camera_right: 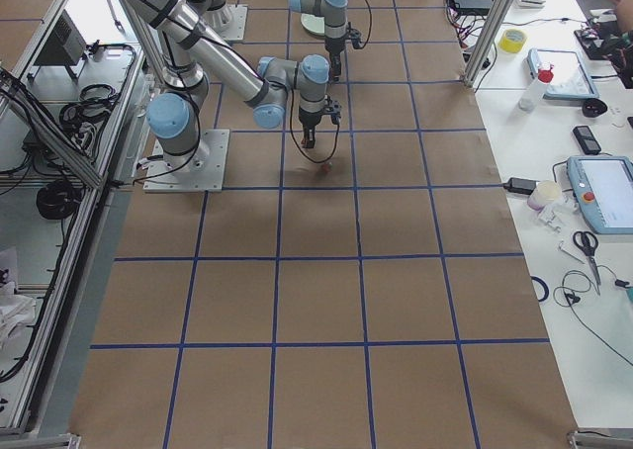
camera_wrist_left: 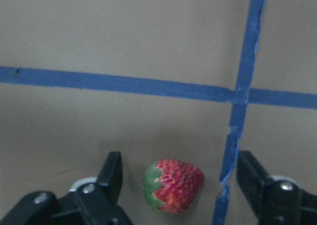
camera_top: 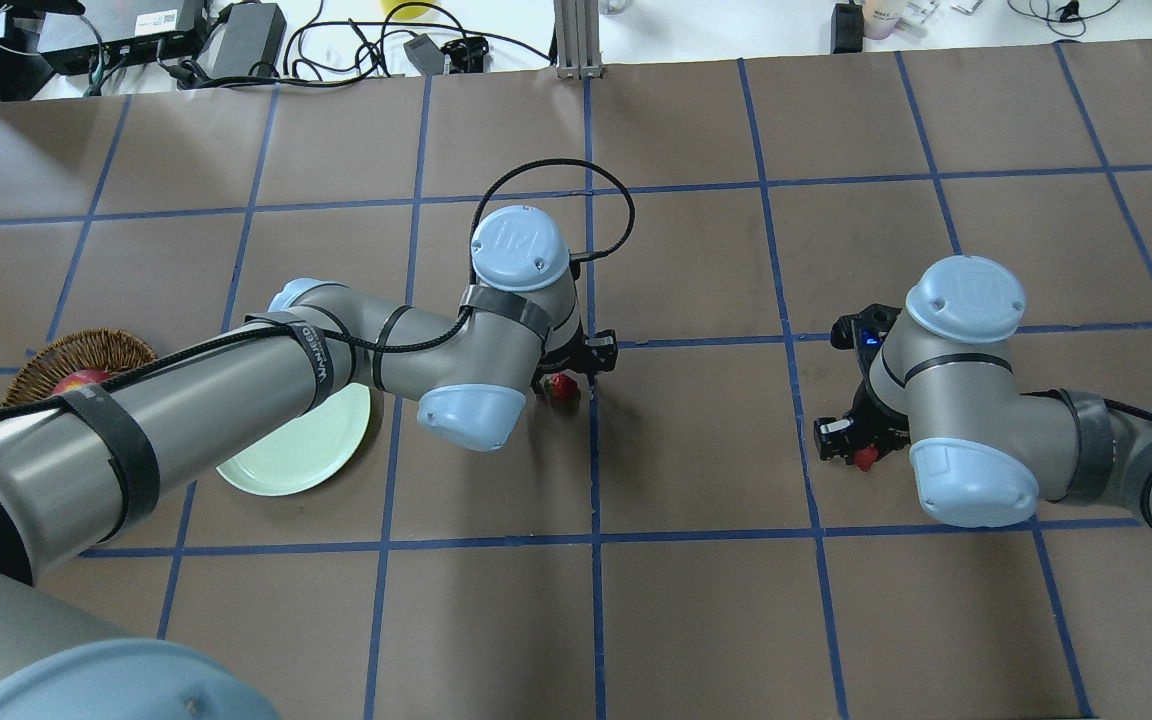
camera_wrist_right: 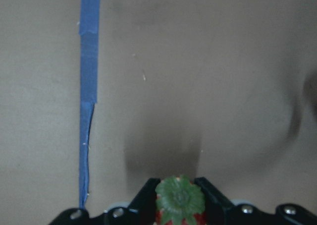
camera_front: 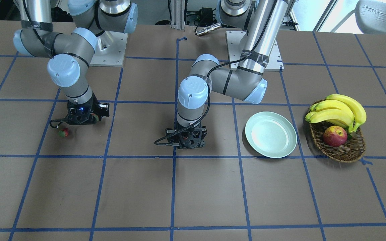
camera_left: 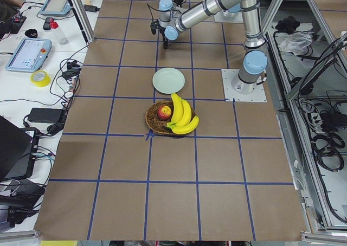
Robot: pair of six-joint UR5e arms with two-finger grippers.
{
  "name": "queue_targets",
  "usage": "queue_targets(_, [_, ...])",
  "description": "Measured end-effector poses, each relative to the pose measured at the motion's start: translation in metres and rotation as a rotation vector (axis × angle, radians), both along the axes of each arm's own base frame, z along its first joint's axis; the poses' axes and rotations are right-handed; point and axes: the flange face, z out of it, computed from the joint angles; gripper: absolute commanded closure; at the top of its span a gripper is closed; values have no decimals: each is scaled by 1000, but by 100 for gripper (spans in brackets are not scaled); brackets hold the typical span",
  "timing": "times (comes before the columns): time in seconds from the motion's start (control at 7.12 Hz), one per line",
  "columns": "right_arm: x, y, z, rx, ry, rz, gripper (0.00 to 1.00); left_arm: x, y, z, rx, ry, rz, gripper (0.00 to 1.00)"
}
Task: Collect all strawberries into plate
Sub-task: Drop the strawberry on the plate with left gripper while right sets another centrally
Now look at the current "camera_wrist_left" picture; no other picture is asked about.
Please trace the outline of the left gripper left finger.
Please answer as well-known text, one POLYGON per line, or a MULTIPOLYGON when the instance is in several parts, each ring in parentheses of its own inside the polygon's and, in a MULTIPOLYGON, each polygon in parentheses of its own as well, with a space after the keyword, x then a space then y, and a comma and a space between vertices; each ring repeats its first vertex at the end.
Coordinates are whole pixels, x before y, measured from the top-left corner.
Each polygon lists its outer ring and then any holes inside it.
POLYGON ((117 204, 123 184, 120 152, 110 152, 97 177, 73 183, 74 196, 86 225, 131 225, 129 217, 117 204))

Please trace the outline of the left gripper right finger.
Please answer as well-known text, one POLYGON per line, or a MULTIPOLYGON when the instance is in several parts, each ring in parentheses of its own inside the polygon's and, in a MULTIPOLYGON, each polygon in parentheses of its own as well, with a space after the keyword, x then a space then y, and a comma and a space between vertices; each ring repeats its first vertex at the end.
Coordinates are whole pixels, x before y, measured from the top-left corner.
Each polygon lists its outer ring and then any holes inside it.
POLYGON ((317 223, 317 197, 289 177, 270 175, 250 151, 239 152, 236 176, 258 224, 317 223))

